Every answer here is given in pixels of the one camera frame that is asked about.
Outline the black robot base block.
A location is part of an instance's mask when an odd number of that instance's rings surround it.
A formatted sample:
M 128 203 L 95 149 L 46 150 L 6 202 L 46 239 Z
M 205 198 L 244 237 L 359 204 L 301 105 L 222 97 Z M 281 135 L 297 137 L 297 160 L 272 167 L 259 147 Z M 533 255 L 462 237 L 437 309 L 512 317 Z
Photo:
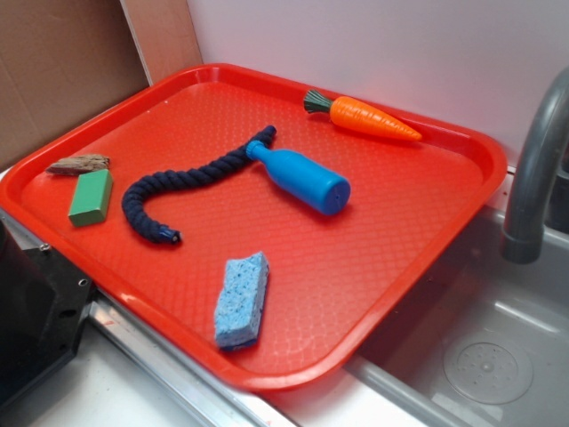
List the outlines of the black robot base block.
M 1 408 L 78 351 L 94 284 L 54 248 L 21 248 L 1 226 Z

